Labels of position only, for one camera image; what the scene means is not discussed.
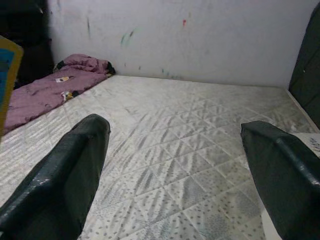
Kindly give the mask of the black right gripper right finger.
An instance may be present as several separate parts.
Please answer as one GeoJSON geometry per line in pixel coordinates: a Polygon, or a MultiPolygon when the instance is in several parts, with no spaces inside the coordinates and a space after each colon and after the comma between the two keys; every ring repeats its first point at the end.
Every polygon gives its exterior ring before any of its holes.
{"type": "Polygon", "coordinates": [[[241,124],[248,166],[282,240],[320,240],[320,158],[297,136],[264,121],[241,124]]]}

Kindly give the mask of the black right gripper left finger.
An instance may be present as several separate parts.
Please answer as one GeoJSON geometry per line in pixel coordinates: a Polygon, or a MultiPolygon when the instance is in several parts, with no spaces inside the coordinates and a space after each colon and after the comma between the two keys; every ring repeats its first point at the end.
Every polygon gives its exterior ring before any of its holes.
{"type": "Polygon", "coordinates": [[[95,198],[111,127],[98,114],[78,122],[0,207],[0,240],[78,240],[95,198]]]}

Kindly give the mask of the yellow blue picture book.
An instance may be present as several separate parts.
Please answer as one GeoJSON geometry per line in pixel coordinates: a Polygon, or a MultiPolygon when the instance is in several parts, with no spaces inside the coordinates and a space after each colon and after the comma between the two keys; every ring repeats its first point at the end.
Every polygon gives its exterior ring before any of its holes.
{"type": "Polygon", "coordinates": [[[9,108],[24,50],[13,41],[0,35],[0,138],[9,108]]]}

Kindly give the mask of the purple cartoon print quilt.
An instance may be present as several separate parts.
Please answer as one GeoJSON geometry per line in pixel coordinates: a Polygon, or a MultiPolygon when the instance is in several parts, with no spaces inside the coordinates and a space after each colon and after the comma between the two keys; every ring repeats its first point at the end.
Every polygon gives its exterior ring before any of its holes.
{"type": "Polygon", "coordinates": [[[63,105],[115,73],[108,60],[85,54],[66,57],[57,63],[52,74],[12,92],[3,134],[63,105]]]}

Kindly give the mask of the black tufted headboard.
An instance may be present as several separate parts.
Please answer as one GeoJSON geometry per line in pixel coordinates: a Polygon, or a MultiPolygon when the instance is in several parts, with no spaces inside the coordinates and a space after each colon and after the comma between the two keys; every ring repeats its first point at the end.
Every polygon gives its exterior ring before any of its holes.
{"type": "Polygon", "coordinates": [[[320,1],[305,30],[289,92],[320,129],[320,1]]]}

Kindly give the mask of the white quilted mattress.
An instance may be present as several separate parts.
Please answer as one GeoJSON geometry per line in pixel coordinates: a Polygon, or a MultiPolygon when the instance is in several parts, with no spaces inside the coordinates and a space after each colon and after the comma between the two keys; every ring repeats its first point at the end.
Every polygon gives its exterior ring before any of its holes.
{"type": "Polygon", "coordinates": [[[111,135],[80,240],[266,240],[241,124],[316,131],[281,88],[113,76],[3,137],[0,206],[89,114],[111,135]]]}

